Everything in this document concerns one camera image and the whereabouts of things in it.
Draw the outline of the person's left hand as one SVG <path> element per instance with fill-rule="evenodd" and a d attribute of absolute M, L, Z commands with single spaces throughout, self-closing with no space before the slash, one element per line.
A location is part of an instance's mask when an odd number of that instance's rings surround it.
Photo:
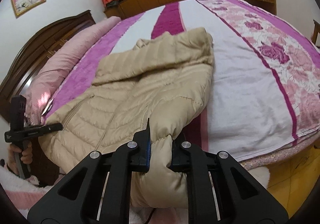
<path fill-rule="evenodd" d="M 19 147 L 14 144 L 10 144 L 8 146 L 8 160 L 7 160 L 7 168 L 10 169 L 16 175 L 19 175 L 17 163 L 15 160 L 14 153 L 21 153 L 21 162 L 24 164 L 31 164 L 33 161 L 33 149 L 31 141 L 27 142 L 27 147 L 22 151 Z"/>

